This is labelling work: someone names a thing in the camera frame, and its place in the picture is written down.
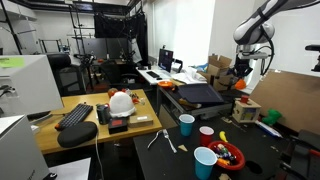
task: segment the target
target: label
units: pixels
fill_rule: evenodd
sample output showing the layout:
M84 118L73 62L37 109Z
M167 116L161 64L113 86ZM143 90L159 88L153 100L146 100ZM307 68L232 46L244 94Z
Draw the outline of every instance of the label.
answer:
M112 126L119 126L122 124L122 120L113 120L112 121Z
M146 120L146 119L148 119L148 117L147 117L147 116L140 116L140 117L137 117L137 120L138 120L138 121Z
M24 59L23 57L6 57L0 58L0 67L23 67Z

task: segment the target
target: orange object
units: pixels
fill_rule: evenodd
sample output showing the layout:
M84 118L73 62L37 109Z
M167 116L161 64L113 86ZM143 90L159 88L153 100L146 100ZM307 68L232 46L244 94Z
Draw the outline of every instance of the orange object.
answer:
M137 104L137 103L139 103L140 101L139 101L138 98L132 98L132 102L133 102L134 104Z
M237 162L237 164L235 165L227 165L225 164L225 162L221 162L218 160L216 163L218 166L228 170L240 170L244 167L246 160L242 152L234 145L224 141L213 141L208 145L208 148L210 148L211 150L214 150L214 147L215 146L217 147L218 144L222 144L225 148L227 148L228 151L236 157L236 162Z
M246 82L243 79L239 79L239 81L235 84L235 88L240 90L247 87Z
M226 166L230 165L230 161L229 160L225 160L225 159L222 159L222 158L219 158L218 162L221 163L221 164L224 164Z
M111 88L108 90L108 96L111 98L116 92L118 92L118 89L116 88Z
M160 82L158 82L158 86L161 86L163 88L171 88L172 82L171 81L160 81Z

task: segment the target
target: chair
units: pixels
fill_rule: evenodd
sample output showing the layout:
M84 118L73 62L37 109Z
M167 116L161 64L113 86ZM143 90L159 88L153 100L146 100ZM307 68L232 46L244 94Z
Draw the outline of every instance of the chair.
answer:
M68 54L47 54L61 97L86 94L79 66L71 64Z
M107 60L100 65L101 71L104 73L105 78L109 82L109 88L129 88L129 89L141 89L142 85L138 82L138 75L126 73L121 74L118 64L115 60Z

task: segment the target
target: blue plastic cup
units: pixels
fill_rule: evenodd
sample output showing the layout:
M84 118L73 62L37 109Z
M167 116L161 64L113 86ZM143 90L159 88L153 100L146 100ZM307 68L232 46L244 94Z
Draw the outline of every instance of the blue plastic cup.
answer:
M192 125L194 122L194 117L189 114L181 114L179 116L180 120L180 130L183 136L190 136L192 131Z
M199 179L209 179L213 165L217 162L216 154L207 147L198 147L194 150L196 158L195 169Z

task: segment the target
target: keyboard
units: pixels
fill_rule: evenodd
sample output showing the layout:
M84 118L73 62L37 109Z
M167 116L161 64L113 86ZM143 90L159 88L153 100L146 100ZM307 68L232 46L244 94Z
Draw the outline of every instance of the keyboard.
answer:
M78 104L72 111L67 114L54 128L58 131L62 131L68 127L74 126L84 119L93 110L93 106L86 104Z
M158 78L160 77L157 73L153 72L153 71L148 71L147 74L149 74L151 77L153 78Z

